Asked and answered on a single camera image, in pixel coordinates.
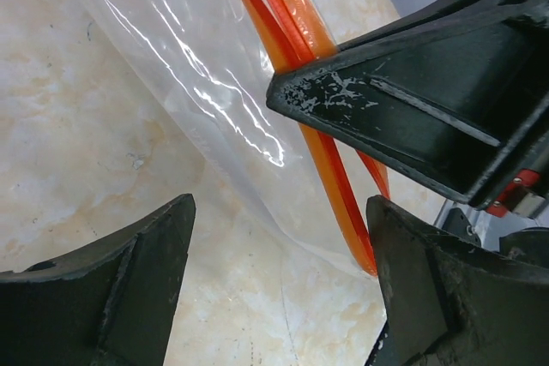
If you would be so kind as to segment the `clear orange zip bag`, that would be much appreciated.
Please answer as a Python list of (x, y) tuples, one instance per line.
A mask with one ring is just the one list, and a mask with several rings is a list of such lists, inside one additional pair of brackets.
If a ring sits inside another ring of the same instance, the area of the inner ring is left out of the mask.
[(377, 272), (335, 140), (266, 106), (273, 73), (335, 51), (311, 0), (83, 0), (174, 122), (278, 238)]

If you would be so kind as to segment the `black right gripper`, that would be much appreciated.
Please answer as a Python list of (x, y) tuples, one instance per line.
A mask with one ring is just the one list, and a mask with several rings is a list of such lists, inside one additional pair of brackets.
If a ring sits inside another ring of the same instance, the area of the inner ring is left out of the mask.
[(437, 228), (548, 267), (548, 0), (398, 21), (276, 75), (267, 104), (469, 205)]

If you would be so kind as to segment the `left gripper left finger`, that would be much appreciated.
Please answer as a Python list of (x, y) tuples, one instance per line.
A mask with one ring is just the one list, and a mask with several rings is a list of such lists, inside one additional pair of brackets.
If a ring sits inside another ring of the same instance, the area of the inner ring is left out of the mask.
[(1, 275), (4, 365), (161, 365), (196, 204), (180, 195), (67, 254)]

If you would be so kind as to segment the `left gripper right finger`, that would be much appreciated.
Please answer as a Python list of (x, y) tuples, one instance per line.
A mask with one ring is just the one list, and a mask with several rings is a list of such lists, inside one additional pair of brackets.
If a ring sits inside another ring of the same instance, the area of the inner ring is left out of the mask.
[(368, 364), (547, 364), (546, 228), (490, 251), (380, 195), (366, 217), (387, 314)]

